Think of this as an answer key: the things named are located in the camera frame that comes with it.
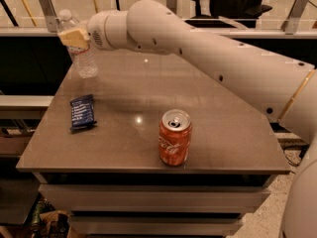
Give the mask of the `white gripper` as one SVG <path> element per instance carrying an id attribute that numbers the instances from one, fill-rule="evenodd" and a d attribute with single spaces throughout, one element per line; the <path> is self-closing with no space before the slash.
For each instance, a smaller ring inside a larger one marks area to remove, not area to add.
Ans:
<path id="1" fill-rule="evenodd" d="M 86 49 L 88 47 L 90 37 L 90 42 L 97 49 L 113 50 L 113 47 L 107 39 L 105 31 L 106 21 L 109 15 L 109 11 L 104 11 L 92 16 L 86 25 L 87 32 L 82 28 L 71 28 L 63 30 L 57 35 L 61 42 L 68 47 Z"/>

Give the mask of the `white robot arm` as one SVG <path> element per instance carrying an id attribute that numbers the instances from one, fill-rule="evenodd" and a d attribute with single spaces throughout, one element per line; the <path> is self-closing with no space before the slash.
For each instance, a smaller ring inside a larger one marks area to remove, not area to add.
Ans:
<path id="1" fill-rule="evenodd" d="M 205 30 L 153 0 L 103 11 L 58 34 L 66 46 L 175 54 L 309 144 L 290 188 L 278 238 L 317 236 L 317 72 L 313 65 Z"/>

